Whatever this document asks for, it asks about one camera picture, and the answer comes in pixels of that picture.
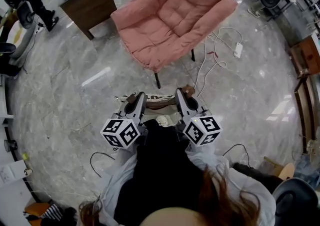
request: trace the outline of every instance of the electrical cable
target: electrical cable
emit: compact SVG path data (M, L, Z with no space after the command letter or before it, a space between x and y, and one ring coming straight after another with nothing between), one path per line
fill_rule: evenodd
M45 193L54 193L54 194L70 194L70 195L79 195L79 196L84 196L84 197L88 197L88 198L92 198L92 199L96 199L96 197L93 197L93 196L86 196L86 195L81 195L81 194L78 194L78 193L70 193L70 192L54 192L54 191L45 191L45 190L33 190L33 191L30 191L30 192L45 192Z
M115 159L114 159L112 156L110 156L110 155L108 155L108 154L106 154L106 153L103 153L103 152L95 152L95 153L93 153L93 154L91 155L91 157L90 157L90 165L91 165L92 169L94 170L94 172L95 172L100 178L102 178L101 175L96 172L96 170L94 169L94 167L93 167L93 165L92 165L92 163L91 163L92 157L93 157L95 154L102 154L102 155L106 155L107 157L109 157L109 158L111 158L111 159L113 159L113 160L115 160Z
M250 168L253 168L253 167L251 167L250 166L250 164L249 164L249 154L248 154L248 152L247 152L247 149L246 149L246 147L243 145L243 144L236 144L236 145L233 145L230 149L228 149L222 156L225 156L225 154L227 154L230 150L232 150L235 146L242 146L242 147L244 147L244 150L245 150L245 152L246 152L246 155L248 156L248 166L250 167Z
M35 32L33 44L32 44L32 46L31 46L31 48L28 50L28 52L26 53L25 58L24 58L24 62L23 62L22 67L21 67L26 74L28 74L28 72L27 72L27 70L25 69L25 63L26 63L27 56L28 56L29 52L32 50L32 48L34 47L34 45L35 45L35 43L36 43L37 33L38 33L38 30Z
M216 59L216 41L217 41L217 39L219 38L219 34L220 34L220 30L221 30L221 29L233 29L233 30L235 30L235 31L241 36L241 41L240 41L239 43L241 44L242 41L243 41L242 34L241 34L238 30L236 30L236 29L234 29L234 28L221 27L221 28L219 28L218 35L216 35L214 32L212 32L212 33L215 35L215 39L214 39L214 36L211 35L211 34L206 36L205 41L204 41L204 60L203 60L203 62L202 62L202 64L201 64L200 69L199 69L199 71L198 71L198 74L197 74L197 76L196 76L194 88L196 88L196 86L197 86L198 78L199 78L199 74L200 74L201 68L203 67L203 65L205 64L205 61L206 61L206 59L207 59L207 38L209 38L209 39L211 39L211 40L214 39L214 43L213 43L213 45L214 45L213 58L214 58L214 60L215 60L215 64L212 66L212 68L209 70L209 72L207 72L206 75L204 76L203 88L202 88L201 91L199 92L198 97L201 95L202 91L205 89L207 76L208 76L208 74L214 69L214 67L215 67L216 65L219 65L219 66L221 66L222 68L227 68L227 64L226 64L225 61L218 61L218 60ZM223 42L233 51L233 49L232 49L225 41L223 41Z

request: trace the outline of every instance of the white power strip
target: white power strip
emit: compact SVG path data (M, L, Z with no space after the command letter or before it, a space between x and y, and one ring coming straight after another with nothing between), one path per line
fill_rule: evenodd
M241 52L242 52L242 44L241 43L236 43L236 47L235 47L235 50L234 50L234 55L237 57L237 58L240 58L241 57Z

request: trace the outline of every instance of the chair leg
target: chair leg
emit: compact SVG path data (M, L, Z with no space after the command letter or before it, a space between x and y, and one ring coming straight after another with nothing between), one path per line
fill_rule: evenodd
M192 61L196 61L196 59L195 59L195 53L194 53L194 50L193 50L193 49L191 50L191 59L192 59Z
M155 76L155 80L156 80L156 85L158 86L158 89L161 88L160 82L159 82L159 77L158 77L158 73L154 73Z

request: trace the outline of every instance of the chair cushion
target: chair cushion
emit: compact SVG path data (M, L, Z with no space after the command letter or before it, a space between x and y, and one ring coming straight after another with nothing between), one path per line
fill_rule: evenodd
M132 56L158 72L193 49L236 7L235 0L132 0L111 18Z
M181 37L221 0L167 0L158 11L159 18Z
M179 38L157 15L121 30L120 35L129 52L143 66L150 64L156 52L165 50Z

